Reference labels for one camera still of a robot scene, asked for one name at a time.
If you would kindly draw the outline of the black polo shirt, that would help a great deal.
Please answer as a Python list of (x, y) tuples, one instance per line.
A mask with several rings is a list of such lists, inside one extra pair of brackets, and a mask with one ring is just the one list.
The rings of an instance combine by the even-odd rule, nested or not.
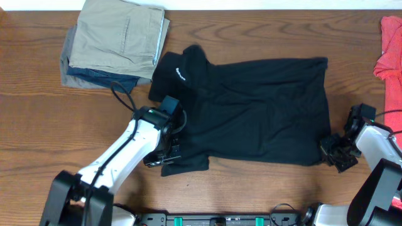
[(214, 65), (203, 49), (166, 53), (153, 73), (149, 99), (180, 101), (181, 156), (163, 176), (209, 168), (209, 158), (313, 166), (330, 134), (324, 89), (328, 60), (285, 58)]

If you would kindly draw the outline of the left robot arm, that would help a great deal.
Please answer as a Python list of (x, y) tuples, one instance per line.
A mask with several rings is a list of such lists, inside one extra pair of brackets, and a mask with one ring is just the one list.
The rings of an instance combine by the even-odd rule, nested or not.
[(187, 122), (181, 107), (142, 107), (123, 134), (76, 174), (61, 171), (52, 185), (40, 225), (136, 225), (137, 216), (114, 203), (138, 164), (163, 166), (180, 157), (173, 137)]

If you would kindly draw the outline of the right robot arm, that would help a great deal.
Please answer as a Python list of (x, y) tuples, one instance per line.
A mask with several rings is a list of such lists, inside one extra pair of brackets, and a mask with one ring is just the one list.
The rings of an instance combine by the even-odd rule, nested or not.
[(395, 135), (390, 127), (365, 122), (355, 145), (371, 174), (349, 205), (319, 205), (310, 225), (401, 225), (401, 209), (393, 205), (393, 200), (401, 200), (401, 148)]

